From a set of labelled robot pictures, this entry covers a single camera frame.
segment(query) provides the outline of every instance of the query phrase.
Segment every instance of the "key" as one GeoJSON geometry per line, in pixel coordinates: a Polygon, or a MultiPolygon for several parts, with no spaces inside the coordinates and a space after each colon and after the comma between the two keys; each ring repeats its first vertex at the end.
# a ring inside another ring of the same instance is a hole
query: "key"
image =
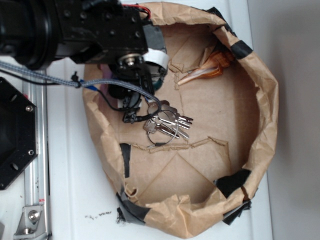
{"type": "MultiPolygon", "coordinates": [[[[167,128],[171,129],[172,131],[176,132],[177,131],[177,126],[170,126],[170,125],[166,125],[165,123],[162,123],[163,125],[165,125],[167,128]]],[[[180,129],[180,127],[178,126],[178,132],[177,132],[179,135],[181,135],[183,138],[185,139],[189,139],[189,135],[187,133],[185,133],[184,131],[182,131],[180,129]]]]}
{"type": "Polygon", "coordinates": [[[158,113],[158,118],[162,121],[165,122],[169,125],[178,125],[184,129],[189,129],[190,128],[190,124],[186,123],[184,121],[180,121],[177,118],[177,115],[174,114],[171,111],[167,111],[167,110],[163,110],[162,112],[158,113]]]}
{"type": "Polygon", "coordinates": [[[148,133],[156,133],[156,131],[160,131],[161,133],[164,133],[166,135],[169,135],[171,137],[175,137],[176,139],[179,139],[179,135],[176,135],[175,131],[172,131],[170,128],[164,125],[157,125],[155,122],[153,122],[151,119],[145,122],[143,126],[144,130],[146,130],[148,133]]]}
{"type": "MultiPolygon", "coordinates": [[[[161,101],[161,104],[162,104],[162,107],[161,107],[162,112],[158,113],[158,118],[160,119],[160,121],[164,121],[171,125],[179,125],[180,127],[185,129],[190,128],[190,125],[192,124],[191,121],[193,121],[192,118],[186,117],[186,116],[180,116],[176,108],[167,105],[169,104],[168,101],[163,100],[161,101]]],[[[157,104],[155,102],[150,102],[148,113],[149,114],[154,113],[156,110],[157,110],[157,104]]],[[[153,119],[157,121],[156,123],[158,125],[161,124],[161,122],[155,117],[153,119]]]]}
{"type": "Polygon", "coordinates": [[[181,116],[178,113],[178,110],[172,106],[163,104],[161,107],[162,110],[167,110],[167,111],[171,111],[175,114],[175,116],[178,118],[178,121],[184,122],[186,124],[192,124],[193,119],[187,116],[181,116]]]}

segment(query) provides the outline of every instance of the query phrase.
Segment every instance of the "red wire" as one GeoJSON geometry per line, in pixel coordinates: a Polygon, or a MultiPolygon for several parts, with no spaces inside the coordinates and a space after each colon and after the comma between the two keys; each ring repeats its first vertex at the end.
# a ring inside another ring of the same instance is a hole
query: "red wire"
{"type": "Polygon", "coordinates": [[[139,9],[143,9],[145,11],[147,11],[148,13],[148,19],[151,18],[151,11],[149,8],[145,7],[145,6],[141,6],[141,5],[137,5],[137,4],[122,4],[122,6],[124,7],[132,7],[132,8],[139,8],[139,9]]]}

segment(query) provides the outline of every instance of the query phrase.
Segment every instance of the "wire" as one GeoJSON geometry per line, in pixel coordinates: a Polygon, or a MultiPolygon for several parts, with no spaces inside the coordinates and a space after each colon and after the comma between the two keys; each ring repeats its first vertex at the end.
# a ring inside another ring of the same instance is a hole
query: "wire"
{"type": "Polygon", "coordinates": [[[143,10],[143,13],[147,14],[147,19],[150,20],[151,19],[151,11],[149,8],[145,7],[145,6],[141,6],[138,4],[122,4],[122,6],[124,7],[132,7],[132,8],[138,8],[140,10],[143,10]]]}
{"type": "Polygon", "coordinates": [[[38,81],[32,81],[32,80],[29,80],[23,76],[19,76],[19,75],[16,75],[12,72],[9,72],[9,71],[6,71],[6,70],[3,70],[3,69],[0,69],[0,72],[1,73],[4,73],[4,74],[7,74],[7,75],[10,75],[14,78],[17,78],[17,79],[20,79],[24,82],[27,82],[27,83],[30,83],[30,84],[35,84],[35,85],[40,85],[40,86],[52,86],[52,85],[58,85],[57,83],[54,83],[54,82],[38,82],[38,81]]]}
{"type": "Polygon", "coordinates": [[[53,76],[48,76],[39,72],[35,72],[32,70],[29,70],[27,68],[23,68],[23,67],[19,67],[4,61],[0,61],[0,68],[3,69],[7,69],[16,73],[20,73],[22,75],[26,75],[29,77],[33,77],[35,79],[42,79],[42,80],[47,80],[47,81],[51,81],[54,82],[56,84],[61,84],[61,85],[65,85],[68,87],[74,87],[74,88],[79,88],[79,87],[83,87],[83,88],[88,88],[91,90],[96,91],[97,88],[94,87],[94,85],[97,84],[110,84],[110,85],[117,85],[126,89],[130,89],[132,91],[135,91],[145,97],[147,97],[148,99],[151,99],[153,101],[155,101],[155,103],[157,104],[158,109],[148,115],[144,115],[144,116],[137,116],[134,119],[134,122],[142,122],[142,121],[146,121],[151,119],[153,116],[155,116],[156,114],[158,114],[161,111],[161,102],[160,100],[152,95],[151,93],[147,92],[146,90],[142,89],[139,86],[133,85],[132,83],[126,82],[126,81],[121,81],[121,80],[116,80],[116,79],[108,79],[108,78],[102,78],[102,79],[95,79],[95,80],[90,80],[90,81],[83,81],[81,80],[80,82],[75,82],[75,81],[67,81],[67,80],[63,80],[61,78],[58,77],[53,77],[53,76]]]}
{"type": "Polygon", "coordinates": [[[109,100],[107,99],[106,95],[104,95],[104,93],[100,90],[100,89],[96,89],[96,91],[102,96],[102,98],[104,99],[104,101],[108,104],[108,106],[117,112],[128,112],[128,111],[132,111],[132,110],[136,110],[135,107],[131,107],[131,108],[116,108],[114,106],[111,105],[111,103],[109,102],[109,100]]]}

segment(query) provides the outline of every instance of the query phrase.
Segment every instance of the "paper bag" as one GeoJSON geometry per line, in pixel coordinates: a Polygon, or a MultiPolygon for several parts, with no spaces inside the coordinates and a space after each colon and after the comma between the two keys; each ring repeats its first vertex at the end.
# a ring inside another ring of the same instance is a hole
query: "paper bag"
{"type": "MultiPolygon", "coordinates": [[[[155,96],[194,119],[187,130],[190,139],[148,148],[144,122],[123,123],[121,113],[85,89],[88,126],[124,219],[191,238],[250,206],[275,153],[278,83],[214,8],[143,5],[161,27],[170,56],[155,96]],[[179,86],[218,45],[234,55],[231,66],[218,77],[179,86]]],[[[86,66],[86,80],[102,75],[96,65],[86,66]]],[[[147,109],[143,102],[139,113],[147,109]]]]}

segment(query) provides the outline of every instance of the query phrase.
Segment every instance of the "gray cable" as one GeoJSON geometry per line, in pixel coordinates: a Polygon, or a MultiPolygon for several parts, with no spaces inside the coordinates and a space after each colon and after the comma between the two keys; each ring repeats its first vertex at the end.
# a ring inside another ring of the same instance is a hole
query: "gray cable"
{"type": "Polygon", "coordinates": [[[78,88],[78,87],[87,88],[87,87],[90,87],[90,86],[93,86],[96,84],[117,85],[117,86],[120,86],[120,87],[123,87],[126,89],[130,89],[130,90],[135,91],[137,93],[140,93],[143,96],[154,100],[157,103],[158,108],[159,108],[154,114],[157,114],[161,109],[161,103],[157,97],[155,97],[154,95],[150,94],[149,92],[143,90],[142,88],[140,88],[136,85],[133,85],[129,82],[126,82],[126,81],[115,80],[115,79],[95,79],[95,80],[83,81],[83,82],[78,83],[75,81],[63,80],[61,78],[54,77],[54,76],[48,76],[48,75],[45,75],[45,74],[42,74],[39,72],[35,72],[35,71],[29,70],[24,67],[16,66],[16,65],[4,62],[4,61],[0,61],[0,68],[7,69],[7,70],[10,70],[10,71],[13,71],[16,73],[20,73],[22,75],[26,75],[26,76],[29,76],[29,77],[32,77],[35,79],[47,80],[47,81],[50,81],[50,82],[53,82],[56,84],[65,85],[65,86],[74,87],[74,88],[78,88]]]}

